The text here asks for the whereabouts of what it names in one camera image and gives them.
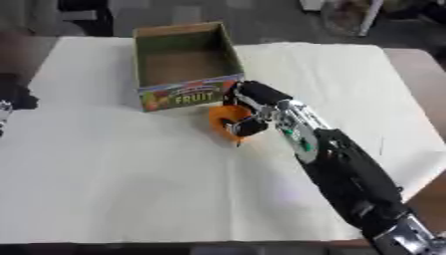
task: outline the robotic hand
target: robotic hand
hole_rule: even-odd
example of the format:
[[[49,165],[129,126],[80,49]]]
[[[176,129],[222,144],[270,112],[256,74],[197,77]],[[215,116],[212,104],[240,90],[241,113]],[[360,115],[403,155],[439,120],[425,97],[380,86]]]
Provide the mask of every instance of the robotic hand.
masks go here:
[[[274,123],[322,195],[380,254],[446,255],[446,240],[435,237],[402,203],[402,188],[353,140],[330,128],[310,107],[252,81],[236,83],[223,104],[251,112],[237,122],[220,119],[226,131],[237,137]]]

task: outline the fruit box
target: fruit box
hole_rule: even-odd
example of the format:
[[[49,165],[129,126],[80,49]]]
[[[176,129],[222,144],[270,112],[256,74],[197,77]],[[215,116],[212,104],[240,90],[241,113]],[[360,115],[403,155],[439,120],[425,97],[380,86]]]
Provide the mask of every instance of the fruit box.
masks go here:
[[[220,22],[135,29],[138,94],[147,112],[220,101],[243,69]]]

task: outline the white table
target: white table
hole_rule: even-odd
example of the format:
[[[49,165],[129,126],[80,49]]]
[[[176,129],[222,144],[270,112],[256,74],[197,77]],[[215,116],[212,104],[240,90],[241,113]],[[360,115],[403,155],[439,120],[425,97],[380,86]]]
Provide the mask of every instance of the white table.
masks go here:
[[[446,165],[444,143],[380,49],[237,52],[248,79],[345,130],[405,187],[405,199]],[[273,129],[236,149],[211,132],[205,106],[142,113],[131,53],[131,39],[65,38],[42,66],[30,85],[40,107],[15,113],[0,143],[0,243],[358,236]]]

